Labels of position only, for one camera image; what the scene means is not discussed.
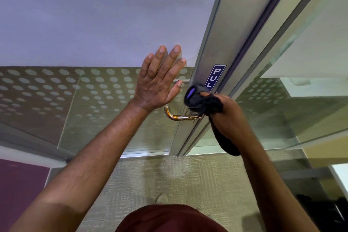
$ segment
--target floor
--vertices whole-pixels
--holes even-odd
[[[300,150],[269,151],[278,171],[308,168]],[[293,193],[324,199],[317,180],[287,180]],[[121,160],[78,231],[114,231],[130,212],[166,193],[171,204],[188,204],[229,231],[263,231],[241,157],[214,154]]]

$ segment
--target wall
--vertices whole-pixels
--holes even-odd
[[[330,164],[347,163],[348,136],[307,147],[303,151],[313,168],[325,167]],[[336,199],[344,196],[333,177],[321,179],[320,182],[330,198]]]
[[[49,168],[0,159],[0,232],[9,230],[46,183]]]

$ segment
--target black cloth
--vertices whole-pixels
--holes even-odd
[[[185,105],[188,106],[193,112],[207,115],[209,117],[214,136],[220,147],[230,155],[239,156],[241,153],[239,152],[238,148],[216,128],[212,118],[210,117],[211,114],[221,113],[223,111],[223,103],[213,94],[203,97],[200,95],[201,92],[210,93],[209,90],[203,85],[191,86],[185,94]]]

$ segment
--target blue sticker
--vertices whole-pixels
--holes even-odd
[[[219,65],[219,64],[214,65],[212,71],[210,72],[208,80],[205,83],[205,87],[208,88],[210,92],[212,91],[216,82],[219,80],[225,67],[226,67],[226,65]]]

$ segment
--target fingernail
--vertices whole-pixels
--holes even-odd
[[[174,51],[175,51],[175,52],[180,52],[180,46],[179,46],[179,45],[175,45]]]
[[[159,52],[160,53],[164,53],[165,50],[166,50],[165,46],[163,46],[163,45],[159,46]]]

